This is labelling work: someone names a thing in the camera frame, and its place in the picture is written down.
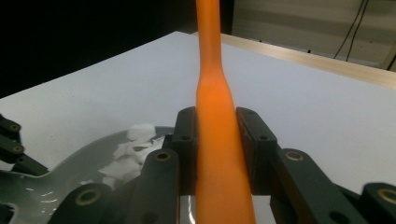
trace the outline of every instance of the white tabletop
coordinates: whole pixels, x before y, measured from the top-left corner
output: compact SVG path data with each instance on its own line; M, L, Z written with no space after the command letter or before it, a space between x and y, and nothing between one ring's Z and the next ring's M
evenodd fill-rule
M222 52L235 106L258 112L281 147L308 153L358 193L368 182L396 185L395 90L224 44ZM198 76L198 37L175 32L0 99L0 113L22 126L25 153L52 169L132 125L174 126L195 105Z

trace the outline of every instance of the white plastic fragment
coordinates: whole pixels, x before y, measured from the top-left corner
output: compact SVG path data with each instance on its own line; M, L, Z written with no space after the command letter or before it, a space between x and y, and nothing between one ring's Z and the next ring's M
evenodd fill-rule
M118 145L113 153L113 161L99 170L104 174L102 183L115 188L140 175L147 155L162 148L164 136L153 139L157 134L155 126L140 124L132 126L127 132L129 142Z
M138 124L131 127L128 130L127 138L136 143L144 143L155 137L155 126L152 124Z
M110 176L105 176L102 178L102 183L109 185L112 189L115 188L117 179L110 177Z

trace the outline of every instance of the black cable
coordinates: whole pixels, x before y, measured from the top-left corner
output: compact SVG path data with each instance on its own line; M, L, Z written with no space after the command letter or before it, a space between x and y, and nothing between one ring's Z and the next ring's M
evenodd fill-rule
M347 38L348 38L350 32L352 31L352 28L355 25L356 20L359 17L359 14L361 14L361 7L363 6L363 3L364 3L364 0L361 0L361 5L359 6L358 13L356 13L355 19L353 20L352 24L350 24L349 30L347 31L347 34L346 34L346 37L344 38L343 43L341 44L340 48L335 53L335 55L333 57L334 59L337 57L338 53L340 52L340 50L343 48L344 44L346 43Z
M358 22L358 26L356 27L355 33L353 34L352 40L350 42L349 51L347 52L347 56L346 56L346 62L349 59L350 51L352 51L353 41L355 40L356 33L358 32L359 27L361 26L361 21L363 20L363 16L364 16L364 13L366 12L368 3L369 3L369 0L366 0L366 3L364 4L363 12L361 13L361 19Z

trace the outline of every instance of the orange cylinder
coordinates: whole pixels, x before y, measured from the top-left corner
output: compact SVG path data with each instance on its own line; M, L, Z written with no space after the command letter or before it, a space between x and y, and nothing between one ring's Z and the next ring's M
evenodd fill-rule
M197 223L255 223L233 97L221 64L219 0L196 3L201 60L196 95Z

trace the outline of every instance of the white wall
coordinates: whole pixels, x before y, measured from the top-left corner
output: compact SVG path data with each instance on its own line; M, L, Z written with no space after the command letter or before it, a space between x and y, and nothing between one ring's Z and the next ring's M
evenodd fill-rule
M235 0L233 35L333 57L360 4L361 0ZM337 59L346 58L353 31ZM396 1L369 1L349 61L386 69L396 53L394 46Z

